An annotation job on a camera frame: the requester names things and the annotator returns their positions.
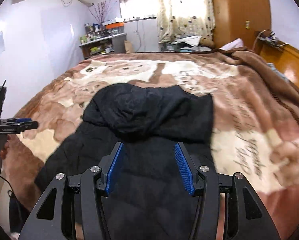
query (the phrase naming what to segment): storage box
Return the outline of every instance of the storage box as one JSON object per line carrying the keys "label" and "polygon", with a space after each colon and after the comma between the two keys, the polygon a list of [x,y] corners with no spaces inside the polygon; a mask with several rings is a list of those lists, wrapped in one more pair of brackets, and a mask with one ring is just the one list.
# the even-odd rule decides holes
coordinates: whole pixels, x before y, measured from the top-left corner
{"label": "storage box", "polygon": [[113,29],[113,28],[117,28],[117,27],[123,27],[124,23],[111,23],[106,25],[107,29]]}
{"label": "storage box", "polygon": [[108,29],[107,32],[110,33],[111,36],[124,33],[124,26]]}
{"label": "storage box", "polygon": [[179,52],[179,47],[176,42],[165,42],[164,43],[164,50],[165,51],[176,51]]}
{"label": "storage box", "polygon": [[110,21],[107,21],[107,22],[104,22],[103,23],[103,26],[106,26],[106,25],[109,25],[109,24],[112,24],[112,23],[120,23],[120,22],[124,22],[124,20],[122,18],[115,18],[113,20],[110,20]]}

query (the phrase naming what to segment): brown blanket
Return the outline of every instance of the brown blanket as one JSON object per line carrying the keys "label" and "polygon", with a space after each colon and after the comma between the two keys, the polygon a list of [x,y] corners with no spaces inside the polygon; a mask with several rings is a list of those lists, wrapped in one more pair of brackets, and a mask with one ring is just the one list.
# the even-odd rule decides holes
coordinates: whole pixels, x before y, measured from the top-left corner
{"label": "brown blanket", "polygon": [[244,48],[98,56],[54,80],[17,113],[32,117],[40,127],[13,137],[4,161],[16,196],[28,209],[40,195],[34,178],[43,162],[75,131],[93,95],[119,82],[140,87],[178,84],[197,96],[211,93],[211,148],[217,172],[244,173],[281,238],[293,233],[299,224],[299,94]]}

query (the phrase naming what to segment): hand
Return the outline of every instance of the hand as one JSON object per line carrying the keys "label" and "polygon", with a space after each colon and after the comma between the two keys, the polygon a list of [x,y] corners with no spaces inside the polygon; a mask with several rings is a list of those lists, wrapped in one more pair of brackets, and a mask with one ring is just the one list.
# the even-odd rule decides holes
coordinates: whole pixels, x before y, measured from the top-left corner
{"label": "hand", "polygon": [[6,158],[8,148],[9,148],[9,142],[6,142],[5,145],[4,145],[4,148],[0,152],[0,158],[2,160],[4,160]]}

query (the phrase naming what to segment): metal screw cap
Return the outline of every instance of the metal screw cap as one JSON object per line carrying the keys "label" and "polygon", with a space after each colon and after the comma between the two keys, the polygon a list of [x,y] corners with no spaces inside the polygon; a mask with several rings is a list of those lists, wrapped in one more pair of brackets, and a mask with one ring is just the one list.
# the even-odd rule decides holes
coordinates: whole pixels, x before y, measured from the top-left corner
{"label": "metal screw cap", "polygon": [[64,173],[58,173],[57,175],[56,175],[56,179],[63,179],[65,177],[65,175],[64,175]]}
{"label": "metal screw cap", "polygon": [[100,170],[99,166],[93,166],[91,172],[98,172]]}
{"label": "metal screw cap", "polygon": [[235,177],[237,177],[238,179],[242,179],[242,178],[244,178],[244,175],[242,173],[240,173],[240,172],[237,172],[235,174]]}
{"label": "metal screw cap", "polygon": [[202,172],[206,172],[206,171],[209,171],[209,167],[203,165],[203,166],[200,166],[200,170],[201,170]]}

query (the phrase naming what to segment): window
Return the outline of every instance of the window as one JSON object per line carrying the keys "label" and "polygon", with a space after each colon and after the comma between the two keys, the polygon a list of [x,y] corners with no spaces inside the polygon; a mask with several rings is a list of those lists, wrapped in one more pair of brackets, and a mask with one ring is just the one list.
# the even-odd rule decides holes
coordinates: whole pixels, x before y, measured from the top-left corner
{"label": "window", "polygon": [[124,21],[147,19],[157,16],[157,0],[119,0]]}

